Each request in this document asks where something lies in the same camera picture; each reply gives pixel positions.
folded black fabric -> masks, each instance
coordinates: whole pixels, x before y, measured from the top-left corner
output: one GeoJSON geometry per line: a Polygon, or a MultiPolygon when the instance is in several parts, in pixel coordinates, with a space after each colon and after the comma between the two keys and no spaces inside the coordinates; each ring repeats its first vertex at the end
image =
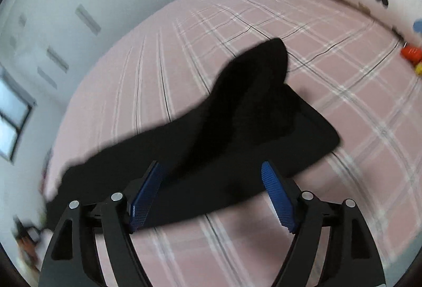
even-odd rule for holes
{"type": "Polygon", "coordinates": [[[234,58],[210,95],[171,123],[103,149],[70,167],[47,203],[54,230],[69,202],[103,201],[141,177],[153,160],[168,176],[145,227],[189,219],[262,191],[263,161],[291,177],[334,150],[335,129],[284,83],[287,51],[268,40],[234,58]]]}

silver screw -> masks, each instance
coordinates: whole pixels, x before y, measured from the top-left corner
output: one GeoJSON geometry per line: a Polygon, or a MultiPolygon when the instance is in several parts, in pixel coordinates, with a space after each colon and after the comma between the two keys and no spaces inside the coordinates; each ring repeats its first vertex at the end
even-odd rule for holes
{"type": "Polygon", "coordinates": [[[113,200],[113,201],[119,201],[119,200],[121,200],[122,198],[123,198],[123,194],[121,194],[120,192],[114,193],[114,194],[111,196],[111,200],[113,200]]]}
{"type": "Polygon", "coordinates": [[[77,208],[79,206],[79,201],[74,200],[69,204],[69,208],[71,208],[72,210],[77,208]]]}
{"type": "Polygon", "coordinates": [[[352,199],[347,199],[346,200],[346,206],[352,208],[352,207],[355,207],[356,206],[356,203],[352,199]]]}
{"type": "Polygon", "coordinates": [[[305,200],[312,200],[314,198],[314,195],[311,192],[304,191],[302,193],[302,198],[305,200]]]}

mattress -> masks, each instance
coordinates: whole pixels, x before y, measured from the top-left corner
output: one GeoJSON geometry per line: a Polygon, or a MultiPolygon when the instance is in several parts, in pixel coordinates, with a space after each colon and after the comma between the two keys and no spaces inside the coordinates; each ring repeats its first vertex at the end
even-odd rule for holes
{"type": "MultiPolygon", "coordinates": [[[[325,201],[354,199],[388,271],[421,232],[421,83],[394,34],[338,0],[176,0],[149,17],[98,61],[71,99],[47,199],[70,164],[178,117],[206,96],[235,54],[273,37],[289,51],[288,84],[342,137],[295,180],[325,201]]],[[[325,231],[309,285],[327,238],[325,231]]],[[[263,193],[132,241],[154,286],[270,286],[292,236],[263,193]]],[[[97,243],[107,284],[115,286],[100,236],[97,243]]]]}

blue heart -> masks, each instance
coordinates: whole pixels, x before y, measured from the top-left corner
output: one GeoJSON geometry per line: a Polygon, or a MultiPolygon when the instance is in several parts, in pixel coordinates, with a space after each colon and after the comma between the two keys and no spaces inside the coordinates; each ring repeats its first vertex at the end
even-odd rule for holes
{"type": "Polygon", "coordinates": [[[413,30],[415,33],[422,33],[422,20],[417,20],[413,23],[413,30]]]}

tan heart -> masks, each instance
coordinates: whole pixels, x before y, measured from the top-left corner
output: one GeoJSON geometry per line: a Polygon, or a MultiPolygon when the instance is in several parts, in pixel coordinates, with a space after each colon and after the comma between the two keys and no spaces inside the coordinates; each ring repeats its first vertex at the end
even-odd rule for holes
{"type": "Polygon", "coordinates": [[[360,11],[362,11],[364,14],[367,14],[368,16],[371,15],[371,10],[367,6],[361,4],[360,2],[359,2],[359,5],[357,6],[357,8],[360,11]]]}

